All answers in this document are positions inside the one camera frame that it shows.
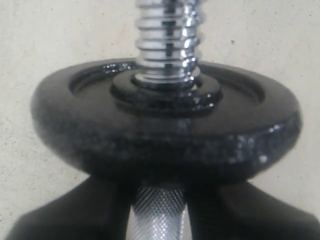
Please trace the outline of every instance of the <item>cast iron weight plate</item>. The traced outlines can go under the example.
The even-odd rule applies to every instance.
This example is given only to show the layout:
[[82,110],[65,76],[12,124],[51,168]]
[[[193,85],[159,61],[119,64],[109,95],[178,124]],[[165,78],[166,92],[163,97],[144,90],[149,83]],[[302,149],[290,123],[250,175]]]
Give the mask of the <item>cast iron weight plate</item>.
[[72,66],[44,79],[32,100],[34,126],[66,162],[117,181],[183,185],[245,180],[296,143],[302,127],[297,99],[260,74],[201,62],[220,83],[222,99],[205,115],[143,114],[123,109],[112,81],[134,59]]

